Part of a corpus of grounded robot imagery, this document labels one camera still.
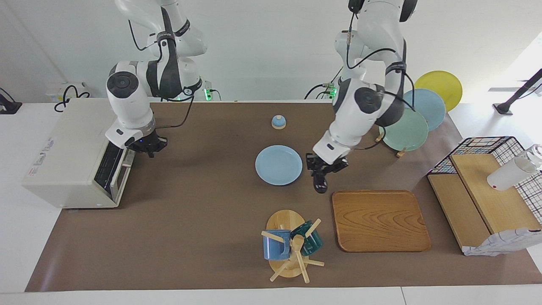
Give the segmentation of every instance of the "white bottle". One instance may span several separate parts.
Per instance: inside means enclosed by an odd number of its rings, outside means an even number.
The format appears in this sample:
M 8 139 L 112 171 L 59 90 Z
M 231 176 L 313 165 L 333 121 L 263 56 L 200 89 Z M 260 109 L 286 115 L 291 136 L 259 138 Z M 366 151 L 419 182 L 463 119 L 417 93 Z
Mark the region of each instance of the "white bottle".
M 535 144 L 522 151 L 487 177 L 496 190 L 507 190 L 542 169 L 542 145 Z

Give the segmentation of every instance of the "wire basket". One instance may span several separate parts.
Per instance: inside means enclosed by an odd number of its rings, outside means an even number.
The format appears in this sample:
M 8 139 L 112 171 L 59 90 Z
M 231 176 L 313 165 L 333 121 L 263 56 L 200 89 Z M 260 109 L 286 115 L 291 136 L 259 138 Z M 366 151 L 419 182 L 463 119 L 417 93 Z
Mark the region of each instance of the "wire basket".
M 457 174 L 450 156 L 469 154 L 492 154 L 502 166 L 525 150 L 514 137 L 467 138 L 428 175 Z M 515 188 L 529 207 L 538 223 L 542 225 L 542 171 L 521 181 Z

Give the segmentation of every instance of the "mug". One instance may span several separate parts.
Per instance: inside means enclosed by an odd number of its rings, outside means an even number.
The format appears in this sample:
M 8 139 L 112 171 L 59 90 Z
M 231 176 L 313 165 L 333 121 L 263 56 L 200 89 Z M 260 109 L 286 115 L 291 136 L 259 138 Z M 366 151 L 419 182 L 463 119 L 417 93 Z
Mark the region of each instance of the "mug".
M 291 234 L 290 238 L 294 238 L 296 235 L 301 235 L 305 239 L 305 242 L 303 243 L 303 248 L 301 248 L 301 255 L 303 256 L 309 256 L 318 251 L 323 245 L 324 242 L 320 238 L 320 235 L 318 235 L 318 232 L 314 230 L 309 237 L 305 237 L 305 233 L 307 233 L 308 229 L 310 229 L 312 226 L 312 221 L 307 221 L 306 223 L 300 225 L 299 227 L 295 228 Z
M 266 260 L 285 260 L 290 258 L 290 230 L 266 230 L 281 237 L 284 243 L 263 236 L 263 257 Z

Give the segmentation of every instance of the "label sticker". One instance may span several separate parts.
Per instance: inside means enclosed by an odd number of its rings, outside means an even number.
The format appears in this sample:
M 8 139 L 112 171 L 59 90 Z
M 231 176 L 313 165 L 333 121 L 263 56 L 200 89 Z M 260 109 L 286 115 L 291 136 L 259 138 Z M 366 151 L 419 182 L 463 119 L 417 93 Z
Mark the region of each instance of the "label sticker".
M 39 171 L 40 167 L 43 165 L 45 159 L 47 158 L 47 154 L 51 151 L 51 149 L 55 145 L 55 142 L 56 142 L 56 137 L 47 139 L 45 146 L 38 154 L 38 157 L 36 158 L 34 163 L 32 163 L 30 170 L 28 170 L 28 176 L 33 177 L 37 175 L 37 172 Z

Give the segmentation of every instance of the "plate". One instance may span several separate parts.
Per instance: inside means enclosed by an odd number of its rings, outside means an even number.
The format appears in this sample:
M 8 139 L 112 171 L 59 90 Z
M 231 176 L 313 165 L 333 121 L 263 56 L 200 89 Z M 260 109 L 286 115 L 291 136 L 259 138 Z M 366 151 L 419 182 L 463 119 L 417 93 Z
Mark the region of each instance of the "plate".
M 446 106 L 442 98 L 435 92 L 422 88 L 415 89 L 414 97 L 414 107 L 427 121 L 429 131 L 437 129 L 446 116 Z M 412 105 L 412 90 L 405 93 L 404 99 Z
M 446 111 L 455 108 L 463 96 L 459 79 L 446 71 L 428 72 L 416 81 L 414 87 L 429 89 L 438 94 L 446 105 Z
M 269 146 L 256 158 L 258 176 L 270 185 L 288 185 L 301 175 L 302 170 L 301 157 L 288 146 Z
M 413 151 L 420 148 L 427 140 L 429 127 L 423 115 L 406 108 L 401 119 L 386 127 L 384 143 L 397 151 Z

